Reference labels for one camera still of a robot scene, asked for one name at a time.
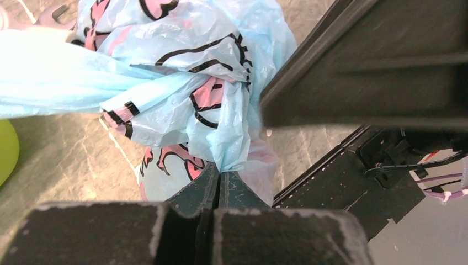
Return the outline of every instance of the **yellow-green object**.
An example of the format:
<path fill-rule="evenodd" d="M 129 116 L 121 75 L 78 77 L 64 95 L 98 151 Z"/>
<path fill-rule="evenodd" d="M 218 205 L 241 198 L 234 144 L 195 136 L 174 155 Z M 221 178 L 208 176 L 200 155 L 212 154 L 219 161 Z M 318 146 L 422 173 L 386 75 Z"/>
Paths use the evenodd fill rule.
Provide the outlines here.
<path fill-rule="evenodd" d="M 19 156 L 16 131 L 8 120 L 0 120 L 0 186 L 13 172 Z"/>

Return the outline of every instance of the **pink printed pattern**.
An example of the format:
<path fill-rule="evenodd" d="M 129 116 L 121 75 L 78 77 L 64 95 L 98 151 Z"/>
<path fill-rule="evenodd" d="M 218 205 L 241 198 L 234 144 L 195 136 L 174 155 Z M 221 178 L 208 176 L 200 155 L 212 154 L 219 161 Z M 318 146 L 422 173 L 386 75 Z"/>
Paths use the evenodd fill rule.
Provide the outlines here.
<path fill-rule="evenodd" d="M 140 167 L 140 174 L 142 177 L 145 176 L 145 169 L 148 168 L 148 165 L 153 161 L 153 151 L 151 148 L 147 148 L 145 152 L 145 156 L 143 157 L 143 163 Z"/>
<path fill-rule="evenodd" d="M 205 162 L 197 157 L 190 155 L 188 148 L 184 145 L 180 144 L 166 146 L 161 149 L 157 166 L 168 176 L 171 175 L 166 168 L 166 158 L 169 155 L 175 155 L 184 161 L 185 170 L 187 171 L 187 175 L 189 176 L 190 180 L 196 179 L 205 167 Z"/>
<path fill-rule="evenodd" d="M 84 29 L 84 35 L 86 37 L 84 47 L 88 50 L 97 51 L 105 38 L 110 34 L 96 31 L 96 25 L 109 6 L 109 3 L 110 0 L 96 0 L 96 2 L 91 6 L 91 27 L 86 27 Z"/>
<path fill-rule="evenodd" d="M 179 4 L 179 0 L 139 0 L 140 6 L 145 15 L 151 20 L 158 20 L 166 17 L 169 11 L 174 10 Z"/>
<path fill-rule="evenodd" d="M 224 80 L 210 77 L 206 83 L 190 94 L 190 100 L 195 108 L 195 118 L 202 124 L 214 129 L 218 127 L 218 123 L 205 119 L 202 112 L 221 108 L 224 85 Z"/>

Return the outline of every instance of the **gray floor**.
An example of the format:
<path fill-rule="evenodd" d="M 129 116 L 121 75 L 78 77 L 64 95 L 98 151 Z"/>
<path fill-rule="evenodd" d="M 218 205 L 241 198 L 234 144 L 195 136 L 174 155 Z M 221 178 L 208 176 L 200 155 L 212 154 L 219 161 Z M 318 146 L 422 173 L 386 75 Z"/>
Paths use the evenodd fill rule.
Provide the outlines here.
<path fill-rule="evenodd" d="M 280 0 L 286 21 L 300 43 L 332 0 Z M 77 1 L 0 0 L 13 17 L 29 23 L 45 7 L 68 4 L 64 21 L 76 16 Z M 99 120 L 80 115 L 33 117 L 12 121 L 21 153 L 18 167 L 0 190 L 0 253 L 19 220 L 48 200 L 138 200 L 133 169 L 143 147 L 108 131 Z M 354 128 L 316 126 L 274 130 L 267 141 L 281 158 L 280 190 L 336 146 Z"/>

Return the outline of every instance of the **black printed outline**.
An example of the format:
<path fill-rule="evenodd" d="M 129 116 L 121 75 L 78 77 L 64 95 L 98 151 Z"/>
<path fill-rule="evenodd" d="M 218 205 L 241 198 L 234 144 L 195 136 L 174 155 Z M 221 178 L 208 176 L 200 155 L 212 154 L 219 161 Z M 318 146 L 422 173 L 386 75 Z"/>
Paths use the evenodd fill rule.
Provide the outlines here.
<path fill-rule="evenodd" d="M 211 91 L 215 90 L 215 89 L 220 89 L 222 88 L 222 84 L 214 84 L 212 87 L 211 87 Z M 199 90 L 199 88 L 195 89 L 193 92 L 191 92 L 190 94 L 190 101 L 192 102 L 192 105 L 193 105 L 193 108 L 195 109 L 195 118 L 201 122 L 202 124 L 204 124 L 205 126 L 208 126 L 210 128 L 213 128 L 213 129 L 217 129 L 218 128 L 218 123 L 213 123 L 207 119 L 205 119 L 203 116 L 201 116 L 200 112 L 204 112 L 204 111 L 207 111 L 207 110 L 210 110 L 210 109 L 219 109 L 221 108 L 221 103 L 217 103 L 217 104 L 214 104 L 212 106 L 209 106 L 209 107 L 200 107 L 198 106 L 198 103 L 196 102 L 195 100 L 195 96 L 194 96 L 194 93 Z"/>
<path fill-rule="evenodd" d="M 186 150 L 187 153 L 188 153 L 189 149 L 188 149 L 186 146 L 184 146 L 183 144 L 179 144 L 179 146 L 180 146 L 182 149 Z M 192 156 L 193 158 L 200 159 L 200 161 L 201 161 L 201 167 L 199 167 L 197 164 L 195 164 L 195 163 L 192 162 L 191 160 L 186 160 L 186 159 L 181 158 L 177 153 L 175 153 L 175 152 L 173 152 L 173 151 L 166 152 L 166 154 L 163 156 L 163 155 L 162 155 L 162 150 L 163 150 L 163 148 L 161 148 L 161 151 L 159 152 L 159 159 L 158 159 L 158 162 L 156 163 L 156 166 L 157 166 L 160 170 L 164 171 L 164 173 L 165 173 L 166 175 L 168 175 L 168 176 L 170 176 L 171 174 L 169 174 L 169 172 L 168 172 L 167 169 L 166 169 L 166 162 L 165 162 L 165 161 L 166 161 L 166 157 L 168 157 L 169 155 L 175 155 L 175 156 L 179 157 L 179 158 L 180 158 L 182 161 L 184 161 L 185 163 L 189 162 L 189 163 L 191 163 L 194 167 L 196 167 L 196 168 L 198 168 L 198 169 L 203 169 L 203 168 L 205 167 L 205 162 L 203 161 L 203 159 L 200 159 L 200 158 L 198 158 L 198 157 Z M 190 172 L 189 172 L 189 170 L 188 170 L 188 165 L 185 165 L 185 170 L 187 171 L 187 175 L 190 176 Z"/>
<path fill-rule="evenodd" d="M 156 61 L 155 63 L 155 66 L 163 66 L 163 64 L 169 60 L 170 58 L 174 57 L 174 56 L 177 56 L 177 55 L 181 55 L 181 54 L 187 54 L 187 53 L 199 53 L 199 52 L 202 52 L 202 51 L 205 51 L 211 47 L 214 47 L 216 45 L 218 45 L 219 43 L 221 43 L 224 39 L 226 38 L 232 38 L 234 40 L 234 43 L 236 44 L 237 48 L 239 49 L 239 55 L 240 55 L 240 59 L 239 59 L 239 64 L 247 71 L 247 77 L 246 77 L 246 89 L 247 89 L 247 92 L 250 93 L 250 85 L 252 84 L 251 82 L 251 79 L 250 79 L 250 69 L 245 67 L 245 64 L 249 64 L 250 67 L 253 67 L 253 63 L 251 60 L 248 60 L 247 59 L 247 56 L 246 56 L 246 52 L 248 52 L 248 48 L 246 46 L 242 46 L 242 40 L 243 40 L 243 36 L 242 34 L 238 33 L 239 34 L 239 37 L 236 37 L 234 33 L 230 33 L 228 34 L 227 36 L 221 38 L 221 39 L 218 39 L 218 40 L 215 40 L 215 41 L 212 41 L 208 44 L 205 44 L 201 47 L 197 47 L 197 48 L 194 48 L 194 49 L 182 49 L 182 50 L 177 50 L 177 51 L 171 51 L 165 55 L 163 55 L 159 60 Z M 228 69 L 229 71 L 233 71 L 233 67 L 226 64 L 226 63 L 222 63 L 216 59 L 213 59 L 213 60 L 210 60 L 210 61 L 207 61 L 207 62 L 204 62 L 202 63 L 201 65 L 199 66 L 195 66 L 194 68 L 190 69 L 189 72 L 193 72 L 193 73 L 197 73 L 197 72 L 201 72 L 213 65 L 221 65 L 222 67 Z M 210 107 L 203 107 L 203 108 L 200 108 L 198 106 L 198 104 L 196 103 L 195 101 L 195 97 L 193 96 L 193 93 L 196 91 L 194 90 L 191 94 L 190 94 L 190 100 L 192 101 L 192 104 L 193 104 L 193 107 L 195 108 L 195 118 L 200 121 L 202 124 L 210 127 L 210 128 L 213 128 L 213 129 L 217 129 L 218 128 L 218 123 L 213 123 L 213 122 L 210 122 L 208 120 L 206 120 L 203 116 L 200 115 L 200 112 L 203 112 L 205 110 L 210 110 L 210 109 L 217 109 L 217 108 L 220 108 L 221 107 L 221 104 L 215 104 L 214 106 L 210 106 Z"/>
<path fill-rule="evenodd" d="M 179 5 L 179 0 L 172 0 L 168 4 L 160 4 L 159 6 L 161 7 L 162 11 L 161 17 L 155 18 L 148 9 L 145 0 L 139 0 L 139 2 L 141 10 L 143 10 L 144 14 L 153 21 L 157 21 L 161 18 L 167 17 L 169 15 L 169 11 L 174 10 Z"/>
<path fill-rule="evenodd" d="M 150 149 L 150 154 L 151 154 L 151 158 L 149 158 L 147 162 L 146 162 L 146 152 L 145 152 L 145 156 L 143 157 L 143 162 L 141 163 L 141 167 L 140 167 L 141 177 L 145 176 L 145 173 L 143 171 L 143 166 L 145 167 L 145 169 L 148 169 L 148 166 L 150 165 L 150 162 L 152 162 L 155 159 L 155 156 L 153 154 L 153 150 L 151 150 L 151 149 Z"/>

